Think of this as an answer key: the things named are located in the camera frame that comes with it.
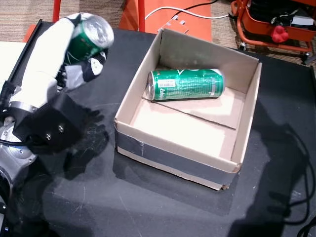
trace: black table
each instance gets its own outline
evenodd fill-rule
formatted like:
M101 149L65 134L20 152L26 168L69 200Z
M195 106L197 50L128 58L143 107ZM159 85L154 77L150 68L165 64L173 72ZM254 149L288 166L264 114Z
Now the black table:
M308 196L315 191L311 70L253 55L263 70L244 164L228 190L215 191L115 151L114 116L153 39L115 29L101 76L71 94L102 118L91 122L76 156L40 157L25 170L28 177L17 184L8 213L18 231L43 236L51 229L62 237L296 236L316 215L315 197L306 200L306 186Z

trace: screw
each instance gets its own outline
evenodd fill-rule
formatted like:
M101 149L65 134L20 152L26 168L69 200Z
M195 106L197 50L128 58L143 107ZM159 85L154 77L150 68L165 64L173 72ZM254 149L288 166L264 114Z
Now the screw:
M59 130L59 132L63 133L64 132L64 127L62 125L59 125L58 126L58 130Z

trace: robotic arm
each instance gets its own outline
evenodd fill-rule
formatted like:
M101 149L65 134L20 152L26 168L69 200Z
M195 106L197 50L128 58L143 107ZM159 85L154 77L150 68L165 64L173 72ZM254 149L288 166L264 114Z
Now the robotic arm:
M64 64L75 27L90 16L77 13L62 18L37 39L21 87L15 88L0 112L3 122L0 127L0 224L17 174L32 164L37 155L57 153L81 138L85 110L66 93L57 90L56 77ZM111 45L114 40L112 28L102 33L109 36L108 45ZM84 64L81 62L82 67L96 72L93 78L101 73L106 59L104 52L100 55L87 59ZM99 68L95 69L98 59ZM66 87L70 85L70 89L91 80L82 80L82 71L73 75L64 83Z

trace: open cardboard box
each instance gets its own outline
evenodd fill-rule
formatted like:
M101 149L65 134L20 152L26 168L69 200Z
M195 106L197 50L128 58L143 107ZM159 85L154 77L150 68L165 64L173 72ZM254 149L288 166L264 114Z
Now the open cardboard box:
M147 77L157 67L217 68L226 89L218 99L152 103ZM258 59L168 29L156 36L115 118L118 152L216 190L243 162L255 109Z

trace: aluminum can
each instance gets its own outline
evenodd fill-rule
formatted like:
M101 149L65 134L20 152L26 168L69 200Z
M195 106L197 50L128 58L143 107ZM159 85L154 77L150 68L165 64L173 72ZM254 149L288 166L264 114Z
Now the aluminum can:
M218 69L152 71L148 84L151 100L219 97L225 89Z
M65 64L73 64L90 58L109 48L114 42L110 24L101 16L92 15L82 20L74 29L69 43Z

